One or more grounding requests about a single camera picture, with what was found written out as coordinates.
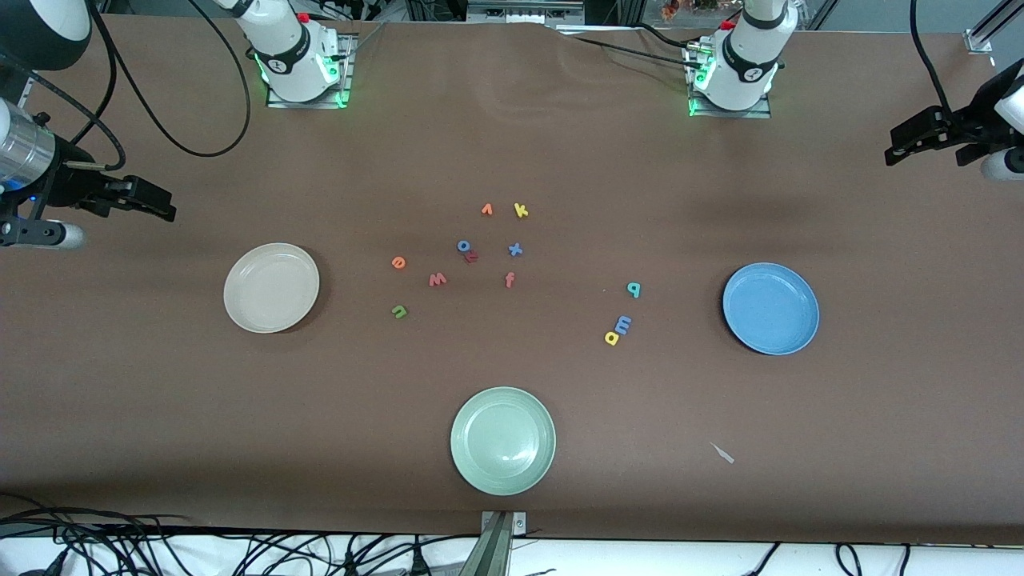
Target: metal bracket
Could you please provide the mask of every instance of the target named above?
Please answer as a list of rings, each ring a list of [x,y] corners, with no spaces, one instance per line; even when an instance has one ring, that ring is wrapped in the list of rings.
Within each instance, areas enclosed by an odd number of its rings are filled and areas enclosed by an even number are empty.
[[[992,43],[988,40],[977,43],[977,39],[974,36],[974,30],[970,28],[964,31],[964,45],[967,46],[967,51],[972,54],[987,54],[992,51]]]
[[[989,40],[1005,30],[1021,12],[1024,12],[1024,0],[999,0],[985,17],[964,33],[968,51],[972,54],[991,52],[992,44]]]
[[[548,28],[584,25],[583,0],[469,0],[466,22],[514,24],[529,22]]]
[[[483,530],[473,545],[473,550],[469,552],[466,564],[462,565],[459,576],[507,576],[509,557],[512,556],[513,531],[526,529],[526,512],[483,515]],[[517,515],[522,515],[521,520],[515,520]]]
[[[498,512],[483,512],[480,515],[480,532],[487,529],[487,522],[490,517]],[[526,512],[512,512],[512,535],[523,536],[526,534]]]

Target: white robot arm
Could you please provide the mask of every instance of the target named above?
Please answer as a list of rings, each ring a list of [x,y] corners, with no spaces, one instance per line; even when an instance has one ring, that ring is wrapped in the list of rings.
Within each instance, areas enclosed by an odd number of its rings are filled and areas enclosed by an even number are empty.
[[[746,0],[736,27],[712,35],[710,66],[694,88],[715,106],[746,110],[771,89],[782,53],[797,29],[790,0]]]
[[[300,19],[288,0],[215,1],[238,20],[267,84],[283,99],[311,100],[340,80],[338,67],[332,66],[337,31]]]
[[[1018,135],[1024,134],[1024,69],[993,108]],[[1024,145],[990,155],[981,163],[981,173],[990,180],[1024,180]]]

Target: black cable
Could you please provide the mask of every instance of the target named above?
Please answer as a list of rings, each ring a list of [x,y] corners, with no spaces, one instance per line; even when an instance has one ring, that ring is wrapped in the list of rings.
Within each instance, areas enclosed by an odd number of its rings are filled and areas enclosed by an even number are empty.
[[[775,550],[777,550],[781,545],[782,542],[775,542],[772,544],[771,547],[768,548],[768,551],[765,552],[765,556],[761,558],[761,562],[758,564],[758,567],[755,568],[753,572],[748,572],[746,576],[761,576],[761,572],[765,569],[765,566],[768,566],[768,561],[771,560],[772,554],[774,554]]]
[[[304,552],[302,550],[294,550],[294,548],[291,548],[291,547],[286,546],[284,544],[279,544],[276,542],[269,542],[269,541],[266,541],[266,540],[258,540],[255,535],[225,536],[225,535],[222,535],[222,534],[215,534],[215,533],[209,532],[209,531],[207,532],[207,535],[214,536],[216,538],[221,538],[223,540],[249,540],[250,542],[254,542],[254,541],[261,542],[263,544],[266,544],[268,546],[268,548],[270,548],[270,549],[276,548],[276,549],[284,550],[284,551],[294,551],[294,553],[296,556],[300,556],[300,557],[304,557],[304,558],[309,558],[309,559],[312,559],[312,560],[318,560],[318,561],[324,562],[325,564],[327,564],[327,565],[329,565],[329,566],[331,566],[331,567],[333,567],[335,569],[343,569],[345,567],[344,564],[336,564],[333,561],[327,561],[327,562],[325,562],[321,557],[318,557],[316,554]],[[299,534],[297,534],[297,533],[289,533],[289,535],[290,536],[295,536],[295,535],[299,535]],[[323,535],[324,536],[328,536],[328,535],[330,535],[330,533],[326,533],[325,532]]]
[[[128,71],[128,67],[125,65],[124,58],[121,57],[121,52],[118,51],[117,46],[114,44],[114,39],[110,37],[110,34],[103,35],[105,27],[101,27],[98,24],[98,22],[101,20],[97,20],[96,28],[99,29],[100,36],[103,37],[103,42],[108,43],[106,49],[112,50],[114,52],[114,57],[117,58],[118,64],[121,66],[121,71],[125,73],[125,79],[128,80],[128,84],[131,85],[132,91],[135,92],[135,96],[138,97],[139,104],[142,105],[142,108],[145,110],[145,114],[150,117],[150,120],[153,121],[153,124],[157,127],[157,129],[160,130],[160,133],[163,134],[168,141],[170,141],[178,150],[184,152],[185,154],[197,156],[199,158],[215,158],[217,156],[223,156],[224,154],[227,154],[228,152],[233,150],[234,147],[239,146],[239,142],[242,141],[242,138],[244,138],[246,133],[249,131],[249,122],[252,119],[252,100],[249,96],[249,83],[246,81],[246,73],[245,70],[243,70],[242,68],[242,63],[239,61],[239,55],[234,53],[234,48],[231,47],[231,44],[230,42],[227,41],[227,38],[224,38],[223,33],[220,32],[220,29],[217,28],[217,25],[213,24],[213,20],[211,20],[210,16],[208,16],[207,13],[203,11],[203,8],[201,8],[199,4],[196,3],[196,0],[187,0],[187,2],[191,4],[193,8],[195,8],[196,11],[198,11],[199,14],[203,16],[203,19],[206,20],[208,25],[210,25],[210,28],[213,29],[214,33],[216,33],[217,38],[220,39],[220,41],[224,44],[224,47],[227,48],[228,53],[231,54],[231,59],[234,61],[234,68],[239,72],[239,79],[242,81],[242,90],[245,92],[245,97],[246,97],[246,120],[245,123],[242,125],[242,130],[239,131],[239,135],[234,138],[234,140],[231,143],[227,145],[223,149],[218,150],[216,152],[197,152],[179,142],[177,139],[175,139],[174,136],[171,135],[170,132],[167,131],[167,128],[164,127],[163,123],[160,122],[160,119],[158,119],[157,115],[153,112],[153,109],[150,107],[150,102],[146,101],[145,96],[142,95],[142,91],[139,90],[138,84],[135,83],[135,79],[132,77],[131,72]]]
[[[36,74],[35,71],[25,68],[24,66],[10,59],[3,53],[0,53],[0,59],[6,61],[14,70],[28,76],[29,78],[32,78],[34,81],[41,84],[47,90],[60,96],[60,99],[70,104],[72,107],[75,108],[75,110],[82,113],[83,116],[92,121],[92,123],[95,124],[96,127],[99,128],[101,132],[103,132],[103,135],[106,136],[106,139],[111,140],[111,145],[114,146],[114,150],[117,151],[118,153],[118,161],[114,164],[103,165],[103,170],[119,170],[124,167],[125,162],[127,161],[127,157],[125,156],[125,149],[121,147],[121,141],[118,140],[118,137],[114,135],[114,132],[112,132],[111,129],[106,127],[106,124],[103,124],[103,122],[99,118],[97,118],[95,114],[90,112],[89,109],[82,106],[82,102],[76,100],[74,97],[71,96],[71,94],[65,92],[60,88],[57,88],[55,85],[53,85],[52,82]]]
[[[443,542],[445,540],[455,540],[456,538],[478,538],[479,536],[480,536],[479,534],[455,534],[455,535],[452,535],[452,536],[441,536],[439,538],[434,538],[432,540],[427,540],[427,541],[421,542],[419,544],[416,544],[416,543],[413,543],[413,542],[406,542],[404,544],[399,544],[399,545],[391,548],[390,550],[387,550],[385,552],[381,552],[380,554],[378,554],[378,556],[376,556],[374,558],[367,559],[365,561],[365,563],[369,564],[369,563],[374,562],[375,560],[378,560],[378,559],[380,559],[382,557],[385,557],[387,554],[391,554],[388,558],[384,559],[382,562],[378,563],[376,566],[374,566],[370,570],[364,572],[361,576],[371,576],[374,572],[377,572],[378,570],[380,570],[380,568],[382,566],[384,566],[385,564],[391,562],[392,560],[394,560],[394,559],[396,559],[396,558],[398,558],[398,557],[400,557],[402,554],[409,553],[410,551],[412,551],[415,548],[422,548],[423,546],[428,546],[428,545],[436,543],[436,542]]]
[[[929,78],[932,79],[932,86],[935,87],[935,93],[939,96],[939,106],[942,107],[942,114],[952,122],[953,113],[952,109],[949,108],[946,91],[942,88],[942,82],[939,80],[939,74],[935,72],[932,59],[928,57],[928,53],[925,52],[925,46],[921,43],[921,34],[918,32],[918,0],[910,0],[910,38],[913,40],[913,47],[918,49],[921,61],[925,65],[925,70],[928,71]]]
[[[612,50],[618,50],[621,52],[627,52],[627,53],[630,53],[630,54],[636,54],[638,56],[644,56],[646,58],[651,58],[651,59],[662,60],[662,61],[667,61],[667,63],[672,63],[672,64],[678,64],[679,66],[686,67],[686,68],[700,68],[700,65],[698,65],[697,63],[683,61],[683,60],[676,59],[676,58],[669,58],[669,57],[666,57],[666,56],[659,56],[657,54],[651,54],[649,52],[641,52],[640,50],[634,50],[633,48],[626,48],[626,47],[623,47],[623,46],[615,46],[614,44],[607,44],[605,42],[599,42],[597,40],[591,40],[590,38],[580,38],[579,36],[573,36],[573,38],[575,38],[577,40],[579,40],[581,42],[586,42],[588,44],[593,44],[595,46],[602,46],[604,48],[611,48]]]
[[[89,9],[89,15],[92,16],[92,19],[96,23],[96,28],[101,30],[100,35],[102,35],[102,31],[105,31],[106,27],[103,26],[102,20],[100,20],[99,10],[96,9],[96,3],[86,2],[85,5]],[[106,60],[110,64],[110,72],[108,72],[106,91],[103,92],[103,99],[99,100],[99,106],[96,107],[96,112],[93,113],[96,115],[96,118],[102,116],[103,112],[106,110],[106,105],[111,104],[111,98],[114,96],[114,87],[117,86],[118,83],[117,59],[114,57],[114,52],[110,48],[105,47],[105,42],[104,48],[106,49]],[[94,125],[95,124],[93,124],[90,120],[85,126],[82,126],[82,129],[79,130],[78,133],[75,134],[75,137],[70,140],[71,143],[77,145],[81,141],[81,139],[89,133],[89,130],[91,130]]]
[[[857,557],[857,550],[853,549],[853,546],[850,544],[836,544],[836,562],[839,563],[839,567],[843,569],[843,572],[846,572],[846,576],[854,576],[854,573],[850,572],[850,569],[846,567],[846,563],[843,562],[843,548],[848,548],[850,553],[853,554],[853,565],[857,570],[856,576],[863,576],[864,573],[860,570],[860,559]]]
[[[910,562],[910,544],[903,544],[903,561],[899,564],[899,576],[906,575],[906,563]]]
[[[321,538],[326,538],[326,537],[327,537],[327,534],[319,534],[319,535],[313,536],[312,538],[310,538],[309,540],[306,540],[305,542],[299,544],[298,546],[295,546],[293,549],[289,550],[288,553],[286,553],[286,554],[282,556],[280,559],[278,559],[278,562],[275,562],[275,563],[267,566],[263,570],[263,574],[264,575],[268,575],[268,574],[270,574],[270,572],[273,571],[274,568],[278,568],[280,566],[283,566],[285,564],[288,564],[289,562],[296,561],[296,560],[304,560],[304,561],[308,562],[309,563],[309,572],[311,574],[312,570],[313,570],[312,569],[313,563],[312,563],[312,561],[309,558],[305,558],[305,557],[292,558],[292,557],[293,556],[299,556],[298,552],[300,551],[300,548],[308,546],[309,544],[312,544],[316,540],[319,540]]]
[[[289,538],[291,538],[291,536],[288,534],[271,536],[270,538],[267,538],[267,540],[260,540],[255,537],[252,538],[250,540],[250,545],[246,549],[245,556],[243,556],[242,560],[239,561],[239,565],[234,567],[234,570],[231,572],[231,576],[244,576],[246,574],[246,569],[252,566],[257,560],[260,559],[260,557],[272,549],[271,546],[267,544],[268,542],[281,544]]]
[[[138,531],[139,538],[136,540],[136,539],[132,538],[131,536],[128,536],[128,537],[124,538],[124,540],[127,540],[129,543],[131,543],[131,544],[134,545],[134,550],[138,552],[138,556],[139,556],[139,558],[142,559],[142,563],[145,564],[146,569],[148,569],[148,570],[151,570],[151,571],[153,571],[153,572],[155,572],[157,574],[163,574],[163,569],[160,566],[160,561],[157,559],[156,551],[153,549],[153,544],[151,543],[148,536],[145,534],[145,531],[142,530],[142,527],[144,525],[142,523],[138,522],[138,519],[136,517],[128,517],[128,518],[130,519],[130,524],[133,527],[135,527],[136,531]],[[160,536],[163,536],[163,530],[162,530],[162,528],[160,526],[160,520],[158,518],[153,518],[153,522],[154,522],[154,525],[155,525],[155,527],[157,529],[157,534],[160,535]],[[152,564],[145,558],[145,553],[142,550],[142,546],[141,546],[142,542],[145,543],[146,549],[150,550],[150,557],[153,559],[153,563]],[[164,539],[163,542],[164,542],[164,546],[167,548],[167,551],[169,551],[170,554],[171,554],[171,557],[174,558],[174,560],[177,562],[178,566],[184,571],[185,575],[186,576],[193,576],[191,572],[189,572],[188,569],[185,568],[184,564],[181,563],[181,559],[178,558],[177,552],[174,551],[174,548],[171,547],[170,543],[167,542],[166,539]]]
[[[193,573],[187,568],[185,568],[184,563],[181,562],[181,559],[178,558],[178,553],[174,551],[174,547],[171,546],[171,543],[167,540],[168,536],[164,535],[164,529],[163,526],[161,526],[160,524],[160,519],[159,518],[153,519],[153,523],[157,529],[157,535],[159,539],[164,542],[164,546],[167,548],[167,551],[170,552],[171,558],[173,558],[174,562],[177,563],[179,568],[181,568],[181,571],[185,573],[185,576],[193,576]]]
[[[656,28],[654,28],[653,26],[650,26],[649,24],[644,24],[642,22],[639,22],[637,24],[631,24],[630,28],[642,28],[642,29],[646,30],[647,32],[653,34],[654,38],[657,38],[658,40],[660,40],[662,42],[665,42],[666,44],[668,44],[670,46],[675,46],[677,48],[685,48],[686,47],[686,42],[680,42],[679,40],[673,40],[672,38],[669,38],[668,36],[662,34]]]
[[[390,537],[389,535],[382,534],[382,535],[378,536],[377,538],[374,538],[374,540],[371,541],[369,544],[367,544],[367,545],[362,546],[361,548],[359,548],[358,551],[355,552],[355,557],[354,557],[355,564],[356,565],[361,564],[362,561],[367,558],[367,554],[370,553],[370,550],[374,549],[377,546],[377,544],[380,544],[381,542],[383,542],[385,539],[387,539],[389,537]]]
[[[825,20],[827,20],[828,16],[831,15],[833,10],[835,10],[836,6],[839,5],[839,0],[825,0],[825,1],[828,2],[828,5],[822,5],[821,8],[818,9],[818,13],[815,14],[814,19],[811,20],[811,26],[808,27],[808,30],[821,30],[821,27],[824,26]]]
[[[137,525],[139,523],[135,519],[135,517],[129,517],[127,515],[121,515],[121,513],[117,513],[117,512],[105,512],[105,511],[101,511],[101,510],[92,510],[90,508],[51,507],[51,506],[46,506],[46,505],[42,504],[38,500],[34,500],[32,498],[28,498],[28,497],[20,496],[20,495],[17,495],[17,494],[11,494],[11,493],[8,493],[8,492],[0,492],[0,497],[13,498],[13,499],[20,500],[23,502],[27,502],[29,504],[32,504],[32,505],[36,506],[35,509],[30,509],[30,510],[27,510],[27,511],[14,513],[14,515],[9,515],[9,516],[7,516],[7,517],[5,517],[3,519],[0,519],[0,525],[36,524],[36,525],[42,525],[42,526],[52,527],[52,529],[53,529],[52,539],[53,539],[54,543],[58,543],[58,540],[57,540],[57,528],[62,529],[63,532],[62,532],[62,534],[60,536],[65,540],[63,543],[68,546],[69,550],[71,550],[71,551],[75,552],[76,554],[82,557],[86,561],[86,565],[88,567],[90,575],[93,573],[92,569],[93,569],[94,566],[95,566],[95,568],[97,568],[103,574],[109,574],[109,572],[102,567],[102,565],[100,565],[98,562],[96,562],[96,560],[93,559],[92,556],[89,554],[87,552],[87,550],[85,549],[85,541],[88,541],[90,539],[93,540],[93,541],[95,541],[95,543],[101,544],[104,547],[106,547],[108,549],[110,549],[111,552],[113,552],[114,556],[117,558],[117,560],[118,560],[118,567],[119,568],[126,567],[123,570],[120,570],[120,572],[122,572],[122,573],[128,572],[128,573],[131,573],[131,574],[135,575],[135,576],[137,576],[138,574],[140,574],[142,572],[137,567],[135,567],[134,562],[131,560],[130,554],[129,556],[125,556],[124,553],[122,553],[122,551],[117,548],[117,546],[115,545],[115,543],[110,538],[108,538],[104,534],[102,534],[101,532],[94,531],[92,529],[88,529],[85,526],[76,523],[72,519],[71,515],[72,513],[88,513],[88,515],[99,516],[99,517],[104,517],[104,518],[126,519],[126,520],[130,521],[132,524],[136,524]],[[38,517],[40,515],[45,515],[45,516],[47,516],[49,518],[45,518],[45,519],[35,518],[35,517]],[[9,537],[12,537],[12,536],[14,536],[14,535],[13,534],[8,534],[8,535],[2,536],[0,538],[5,538],[5,537],[9,538]],[[81,549],[79,549],[78,547],[75,547],[76,543],[79,543],[81,545]]]
[[[151,563],[150,559],[145,558],[145,553],[142,551],[142,547],[139,542],[133,540],[132,538],[122,538],[117,540],[116,543],[121,544],[121,549],[128,558],[133,558],[136,553],[138,553],[138,557],[142,560],[142,564],[145,565],[145,570],[148,572],[154,574],[163,574],[163,570],[160,569],[160,561],[158,561],[156,554],[153,553],[152,547],[150,549],[150,554],[153,556],[153,562]]]

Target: brown table surface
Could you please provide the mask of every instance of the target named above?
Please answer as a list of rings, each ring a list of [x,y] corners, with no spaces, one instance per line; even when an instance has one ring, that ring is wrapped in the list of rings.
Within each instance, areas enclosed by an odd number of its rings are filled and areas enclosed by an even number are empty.
[[[174,134],[230,141],[241,89],[202,20],[110,23]],[[955,105],[993,74],[957,36],[927,45]],[[539,26],[393,25],[345,111],[267,110],[250,66],[249,135],[213,160],[120,82],[104,118],[127,172],[178,218],[51,209],[87,248],[0,254],[0,488],[237,527],[459,533],[504,508],[548,536],[1021,541],[1022,189],[951,151],[885,166],[889,129],[935,101],[908,36],[797,34],[785,56],[770,121],[689,118],[671,65]],[[105,70],[94,41],[51,78],[94,106]],[[30,109],[81,124],[42,89]],[[113,159],[97,130],[85,146]],[[314,256],[321,296],[250,334],[223,281],[276,241]],[[820,302],[791,357],[722,318],[726,280],[762,260]],[[459,407],[498,385],[558,434],[547,477],[508,498],[449,451]]]

